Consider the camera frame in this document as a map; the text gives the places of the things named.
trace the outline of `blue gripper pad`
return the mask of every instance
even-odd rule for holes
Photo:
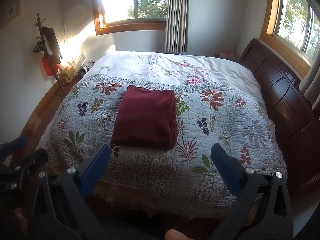
[[[217,167],[220,176],[222,177],[230,193],[240,197],[242,194],[242,188],[240,186],[241,178],[239,173],[233,167],[231,158],[233,157],[229,157],[219,143],[216,143],[212,146],[211,159],[214,165]]]
[[[24,136],[14,139],[11,142],[5,143],[1,148],[1,154],[10,156],[15,151],[25,147],[28,143],[28,140]]]
[[[110,147],[103,144],[96,154],[86,158],[79,167],[79,194],[85,197],[92,193],[110,160]]]

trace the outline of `gray curtain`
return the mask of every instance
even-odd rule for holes
[[[312,104],[312,109],[320,110],[320,52],[308,74],[301,81],[299,89]]]
[[[189,0],[168,0],[164,51],[182,53],[188,44]]]

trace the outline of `coat rack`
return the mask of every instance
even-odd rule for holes
[[[40,37],[37,37],[37,39],[41,39],[41,40],[38,41],[37,46],[32,51],[34,53],[38,53],[38,52],[43,51],[44,56],[48,55],[48,50],[47,50],[47,47],[45,45],[44,35],[43,35],[43,32],[42,32],[42,23],[45,20],[46,20],[46,18],[41,22],[40,13],[37,13],[37,22],[36,22],[35,26],[38,26],[39,32],[40,32]],[[63,93],[66,95],[66,91],[63,88],[61,80],[60,80],[59,76],[57,75],[57,73],[54,71],[54,68],[52,66],[52,62],[50,60],[49,60],[49,67],[50,67],[50,69],[51,69],[51,71],[53,73],[53,76],[57,80],[57,83],[59,84],[59,87],[62,89]]]

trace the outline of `silver screw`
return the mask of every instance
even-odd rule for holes
[[[40,178],[43,178],[45,176],[45,171],[41,171],[40,173],[39,173],[39,177]]]
[[[249,174],[252,174],[252,173],[254,173],[254,169],[251,168],[251,167],[246,167],[246,168],[245,168],[245,172],[246,172],[246,173],[249,173]]]
[[[276,172],[276,177],[278,177],[279,179],[281,179],[281,178],[282,178],[282,173],[279,172],[279,171],[277,171],[277,172]]]
[[[70,167],[69,169],[67,169],[67,172],[68,172],[69,174],[73,174],[73,173],[76,172],[76,168],[75,168],[75,167]]]

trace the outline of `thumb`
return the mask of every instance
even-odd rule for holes
[[[170,229],[168,232],[166,232],[164,239],[165,240],[192,240],[191,238],[188,238],[187,236],[185,236],[183,233],[174,229]]]

